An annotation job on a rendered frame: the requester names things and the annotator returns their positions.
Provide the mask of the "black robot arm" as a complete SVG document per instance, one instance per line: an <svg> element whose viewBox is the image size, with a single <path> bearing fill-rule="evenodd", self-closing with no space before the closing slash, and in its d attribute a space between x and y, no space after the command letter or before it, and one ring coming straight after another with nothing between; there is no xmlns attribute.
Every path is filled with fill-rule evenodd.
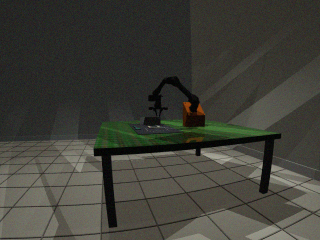
<svg viewBox="0 0 320 240"><path fill-rule="evenodd" d="M194 95L191 94L179 81L179 79L176 76L172 76L172 77L167 77L164 78L162 80L162 82L160 83L160 85L152 92L152 95L148 95L148 101L150 102L160 102L161 101L161 97L163 97L161 94L158 95L161 92L161 89L163 88L163 86L165 84L171 84L177 88L179 88L179 90L188 98L188 101L190 102L190 106L189 109L191 112L197 112L197 108L200 104L199 98Z"/></svg>

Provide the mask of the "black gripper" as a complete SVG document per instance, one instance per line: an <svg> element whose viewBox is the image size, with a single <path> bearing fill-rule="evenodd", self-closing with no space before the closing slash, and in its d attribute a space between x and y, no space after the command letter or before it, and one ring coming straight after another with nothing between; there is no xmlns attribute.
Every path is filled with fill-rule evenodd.
<svg viewBox="0 0 320 240"><path fill-rule="evenodd" d="M156 113L156 117L157 117L157 110L156 109L160 109L159 111L159 117L161 115L161 112L164 110L168 110L168 107L161 107L161 101L156 101L155 102L155 107L149 107L148 110L154 110Z"/></svg>

